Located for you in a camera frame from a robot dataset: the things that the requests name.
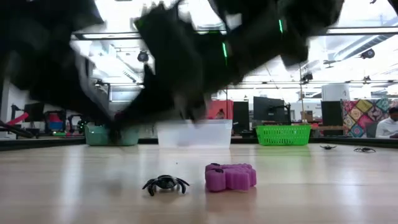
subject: white box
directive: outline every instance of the white box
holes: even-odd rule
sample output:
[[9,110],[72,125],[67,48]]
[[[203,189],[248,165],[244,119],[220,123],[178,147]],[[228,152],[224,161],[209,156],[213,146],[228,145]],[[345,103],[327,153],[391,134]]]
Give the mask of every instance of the white box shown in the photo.
[[232,120],[168,121],[156,125],[160,147],[216,147],[231,145]]

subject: wooden table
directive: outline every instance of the wooden table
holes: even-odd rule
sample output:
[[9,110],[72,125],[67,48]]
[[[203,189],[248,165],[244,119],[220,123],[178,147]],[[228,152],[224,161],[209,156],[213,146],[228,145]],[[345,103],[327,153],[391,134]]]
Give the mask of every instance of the wooden table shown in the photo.
[[[68,146],[0,152],[0,223],[398,223],[398,151],[338,146],[159,149]],[[251,163],[249,192],[205,191],[211,162]],[[186,195],[146,180],[171,174]]]

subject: hexapod robot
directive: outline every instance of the hexapod robot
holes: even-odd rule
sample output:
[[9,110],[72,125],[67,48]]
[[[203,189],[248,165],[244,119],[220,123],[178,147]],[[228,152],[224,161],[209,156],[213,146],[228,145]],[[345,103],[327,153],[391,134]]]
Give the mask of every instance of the hexapod robot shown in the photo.
[[[286,66],[305,61],[308,37],[334,24],[343,5],[343,0],[209,1],[222,21],[240,14],[241,25],[232,30],[226,25],[226,35],[198,34],[190,21],[178,17],[181,0],[169,9],[160,3],[135,21],[155,58],[155,73],[145,67],[145,88],[115,119],[90,91],[88,60],[70,47],[73,32],[103,23],[93,0],[0,3],[0,74],[34,100],[107,125],[117,138],[117,130],[170,119],[172,113],[200,119],[203,96],[241,82],[278,55]],[[49,80],[55,84],[48,85]],[[161,105],[154,107],[154,98]]]

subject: green plastic basket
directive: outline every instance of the green plastic basket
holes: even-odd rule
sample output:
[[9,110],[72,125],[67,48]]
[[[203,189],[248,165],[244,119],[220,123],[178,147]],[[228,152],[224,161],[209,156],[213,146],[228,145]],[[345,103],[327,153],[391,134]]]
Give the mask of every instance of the green plastic basket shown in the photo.
[[256,131],[262,146],[304,146],[310,139],[311,126],[257,126]]
[[[86,143],[90,146],[115,146],[111,144],[108,137],[108,130],[103,126],[85,126]],[[117,146],[133,146],[138,143],[139,129],[128,128],[121,133],[121,140]]]

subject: pink foam object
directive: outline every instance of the pink foam object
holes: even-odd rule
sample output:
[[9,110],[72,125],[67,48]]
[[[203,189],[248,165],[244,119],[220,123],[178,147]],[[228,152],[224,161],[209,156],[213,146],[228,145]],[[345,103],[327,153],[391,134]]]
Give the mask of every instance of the pink foam object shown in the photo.
[[256,170],[250,164],[210,164],[206,166],[205,179],[211,192],[249,190],[257,184]]

